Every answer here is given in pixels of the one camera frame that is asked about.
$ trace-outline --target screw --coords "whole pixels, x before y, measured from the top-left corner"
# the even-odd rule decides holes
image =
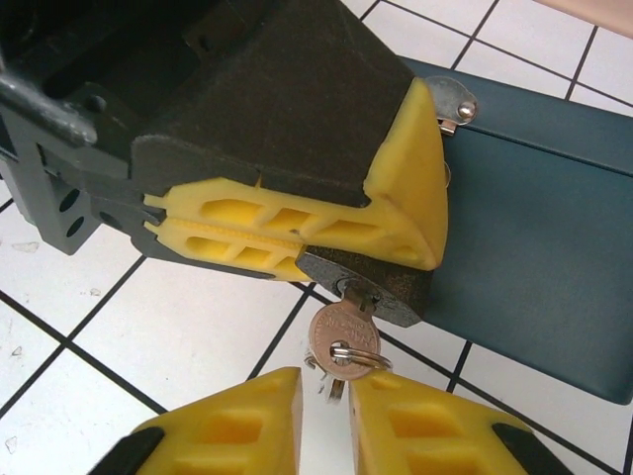
[[[457,113],[464,120],[473,119],[477,113],[477,106],[470,101],[462,102],[457,108]]]

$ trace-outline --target metal clip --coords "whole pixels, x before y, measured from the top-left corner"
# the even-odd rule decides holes
[[[430,76],[424,82],[431,90],[442,134],[453,137],[457,126],[475,119],[477,98],[461,82],[446,76]]]

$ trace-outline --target key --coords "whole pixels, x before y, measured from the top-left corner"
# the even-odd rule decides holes
[[[343,300],[323,307],[311,322],[310,348],[314,361],[334,378],[334,394],[342,392],[341,384],[336,383],[336,380],[352,381],[374,369],[364,364],[336,359],[331,354],[336,347],[380,353],[380,336],[372,320],[373,311],[371,298],[348,286]]]

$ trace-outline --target rectangular hole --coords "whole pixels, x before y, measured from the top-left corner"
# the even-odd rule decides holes
[[[462,431],[439,406],[420,405],[389,410],[389,421],[399,438],[457,437]]]
[[[261,209],[261,205],[247,201],[217,200],[202,205],[200,214],[207,220],[251,225]]]
[[[301,226],[310,216],[310,213],[282,208],[272,220],[266,223],[264,228],[298,234]]]
[[[284,257],[281,262],[279,262],[275,269],[282,270],[285,272],[298,272],[297,264],[295,263],[294,257]]]
[[[352,241],[357,241],[368,238],[377,229],[378,227],[373,225],[339,220],[320,230],[316,233],[315,238],[351,239]]]
[[[484,475],[474,453],[443,450],[407,454],[410,475]]]
[[[205,237],[189,237],[185,245],[191,252],[208,259],[222,259],[230,247],[227,242]]]
[[[243,266],[260,267],[266,263],[268,257],[270,257],[270,252],[267,250],[245,247],[237,255],[234,262]]]
[[[259,439],[263,425],[261,415],[256,412],[220,412],[204,422],[196,441],[209,444],[254,443]]]

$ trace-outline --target white tile floor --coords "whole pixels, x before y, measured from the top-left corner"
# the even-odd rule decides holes
[[[592,25],[530,0],[346,3],[398,54],[633,116],[633,42],[593,34]],[[9,198],[0,181],[0,209]],[[258,371],[301,365],[321,305],[314,295],[137,260],[110,229],[67,257],[42,243],[15,205],[0,214],[0,296],[9,304],[0,303],[0,474],[85,473],[154,411]],[[448,386],[463,340],[426,324],[380,328],[397,372]],[[317,377],[304,371],[301,474],[351,474],[346,407],[324,404]],[[605,403],[476,346],[461,378],[456,394],[525,415],[575,473],[623,473],[628,446],[630,475],[633,406]]]

